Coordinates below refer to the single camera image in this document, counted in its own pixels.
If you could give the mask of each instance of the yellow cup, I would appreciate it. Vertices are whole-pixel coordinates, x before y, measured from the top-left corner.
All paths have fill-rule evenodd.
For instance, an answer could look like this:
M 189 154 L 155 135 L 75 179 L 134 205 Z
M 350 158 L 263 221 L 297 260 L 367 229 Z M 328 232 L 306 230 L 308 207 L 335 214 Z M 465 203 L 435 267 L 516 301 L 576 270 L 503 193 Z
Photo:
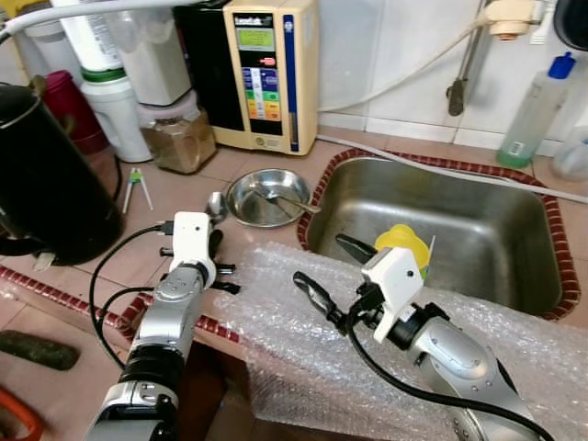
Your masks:
M 0 6 L 6 11 L 8 17 L 14 18 L 20 9 L 25 6 L 40 3 L 42 0 L 0 0 Z
M 425 278 L 428 273 L 429 260 L 431 258 L 429 247 L 426 243 L 416 235 L 411 227 L 399 223 L 390 228 L 389 231 L 381 234 L 374 245 L 378 251 L 397 246 L 413 250 L 414 260 L 416 260 L 416 264 L 419 266 L 421 276 Z

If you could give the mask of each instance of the black cable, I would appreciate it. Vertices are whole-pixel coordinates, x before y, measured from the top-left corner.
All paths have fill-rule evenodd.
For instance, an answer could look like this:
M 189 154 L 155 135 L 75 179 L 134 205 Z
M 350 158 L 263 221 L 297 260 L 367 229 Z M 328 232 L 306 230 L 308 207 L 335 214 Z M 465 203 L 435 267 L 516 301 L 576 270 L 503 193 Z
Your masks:
M 112 198 L 116 202 L 117 200 L 119 200 L 120 190 L 122 189 L 122 168 L 120 167 L 120 159 L 116 155 L 114 155 L 114 165 L 117 169 L 117 186 L 114 189 Z
M 100 335 L 102 335 L 102 338 L 104 338 L 104 340 L 106 342 L 107 342 L 107 340 L 106 340 L 106 337 L 104 336 L 104 320 L 107 318 L 108 309 L 110 308 L 110 305 L 112 305 L 112 303 L 114 303 L 117 299 L 124 296 L 125 294 L 131 294 L 131 292 L 153 291 L 154 289 L 155 289 L 154 287 L 125 288 L 125 289 L 121 289 L 118 292 L 115 292 L 112 296 L 110 296 L 108 298 L 107 302 L 104 304 L 104 306 L 101 309 L 102 311 L 100 312 L 100 317 L 98 319 L 98 330 L 100 331 Z M 119 363 L 121 365 L 124 365 L 124 363 L 122 363 L 122 361 L 120 361 L 120 358 L 117 357 L 117 360 L 119 361 Z
M 388 382 L 389 384 L 403 391 L 404 393 L 412 395 L 413 397 L 419 398 L 421 400 L 434 402 L 436 404 L 443 404 L 445 406 L 458 407 L 461 409 L 471 409 L 472 411 L 485 412 L 490 413 L 492 415 L 500 416 L 507 420 L 523 425 L 527 429 L 530 429 L 536 434 L 540 435 L 545 441 L 555 441 L 553 436 L 551 436 L 548 433 L 548 431 L 546 431 L 543 427 L 541 427 L 534 421 L 531 421 L 528 418 L 519 415 L 518 413 L 509 411 L 507 409 L 503 409 L 502 407 L 494 406 L 487 402 L 468 400 L 458 397 L 450 397 L 439 393 L 429 392 L 428 390 L 417 389 L 411 386 L 410 384 L 404 383 L 396 377 L 392 376 L 368 354 L 366 349 L 359 343 L 359 340 L 357 339 L 355 326 L 357 322 L 357 317 L 359 313 L 362 311 L 360 307 L 360 301 L 361 299 L 357 301 L 349 310 L 347 320 L 345 321 L 345 329 L 347 330 L 347 334 L 349 335 L 351 344 L 353 345 L 354 349 L 357 351 L 361 359 L 380 378 L 384 379 L 384 381 Z
M 94 299 L 94 292 L 96 290 L 96 281 L 98 280 L 98 274 L 100 273 L 100 270 L 102 269 L 102 267 L 108 262 L 108 260 L 110 260 L 110 258 L 118 250 L 120 250 L 120 248 L 122 248 L 123 246 L 125 246 L 127 243 L 129 243 L 133 239 L 135 239 L 135 238 L 137 238 L 139 236 L 142 236 L 142 235 L 144 235 L 144 234 L 146 234 L 148 232 L 158 232 L 160 230 L 161 230 L 161 226 L 159 226 L 159 225 L 154 225 L 154 226 L 149 227 L 149 228 L 143 228 L 142 230 L 138 230 L 137 232 L 134 232 L 129 237 L 126 237 L 125 239 L 123 239 L 122 241 L 120 241 L 119 243 L 117 243 L 107 253 L 107 255 L 105 255 L 103 257 L 103 259 L 100 261 L 100 263 L 98 264 L 98 266 L 94 270 L 94 273 L 92 273 L 92 278 L 90 279 L 90 290 L 89 290 L 89 293 L 88 293 L 88 303 L 89 303 L 90 320 L 92 321 L 92 327 L 94 328 L 94 332 L 96 333 L 96 336 L 98 337 L 98 340 L 99 340 L 100 344 L 104 347 L 104 349 L 107 351 L 108 355 L 114 360 L 114 362 L 117 365 L 119 365 L 120 368 L 124 368 L 124 364 L 119 360 L 119 357 L 112 350 L 112 348 L 108 344 L 106 338 L 104 338 L 104 335 L 102 335 L 102 333 L 100 332 L 100 329 L 98 328 L 98 320 L 96 318 L 96 304 L 95 304 L 95 299 Z

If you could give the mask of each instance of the machine display screen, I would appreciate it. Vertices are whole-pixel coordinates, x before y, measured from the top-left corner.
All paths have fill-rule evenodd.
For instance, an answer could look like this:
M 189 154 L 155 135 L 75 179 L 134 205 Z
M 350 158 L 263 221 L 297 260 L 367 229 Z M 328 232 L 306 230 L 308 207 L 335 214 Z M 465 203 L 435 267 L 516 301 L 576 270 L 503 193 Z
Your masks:
M 239 51 L 273 52 L 274 30 L 271 28 L 237 28 Z

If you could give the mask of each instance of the stainless steel sink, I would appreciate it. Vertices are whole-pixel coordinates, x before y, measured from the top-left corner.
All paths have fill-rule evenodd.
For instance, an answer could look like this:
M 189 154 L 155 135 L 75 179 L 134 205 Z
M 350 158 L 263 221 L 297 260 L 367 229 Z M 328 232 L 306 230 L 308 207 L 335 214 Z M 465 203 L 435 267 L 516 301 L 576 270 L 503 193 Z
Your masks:
M 375 158 L 334 170 L 307 230 L 311 251 L 354 263 L 334 240 L 366 243 L 391 226 L 436 236 L 425 285 L 541 315 L 561 298 L 548 220 L 532 193 L 434 175 Z

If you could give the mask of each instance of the spoon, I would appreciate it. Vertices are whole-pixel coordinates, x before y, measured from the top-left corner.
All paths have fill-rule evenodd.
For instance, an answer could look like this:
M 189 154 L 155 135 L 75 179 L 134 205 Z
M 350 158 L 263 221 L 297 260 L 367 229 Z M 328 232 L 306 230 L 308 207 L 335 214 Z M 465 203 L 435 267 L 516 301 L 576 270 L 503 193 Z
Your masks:
M 262 196 L 267 199 L 267 201 L 269 202 L 277 202 L 277 199 L 282 199 L 285 200 L 287 202 L 289 202 L 292 205 L 295 205 L 296 207 L 303 209 L 304 211 L 308 211 L 310 214 L 317 214 L 318 212 L 321 211 L 322 207 L 317 207 L 316 205 L 310 205 L 310 204 L 305 204 L 303 202 L 299 202 L 295 199 L 291 199 L 291 198 L 287 198 L 285 196 L 279 195 L 278 193 L 266 189 L 266 188 L 262 188 L 261 189 L 262 192 Z

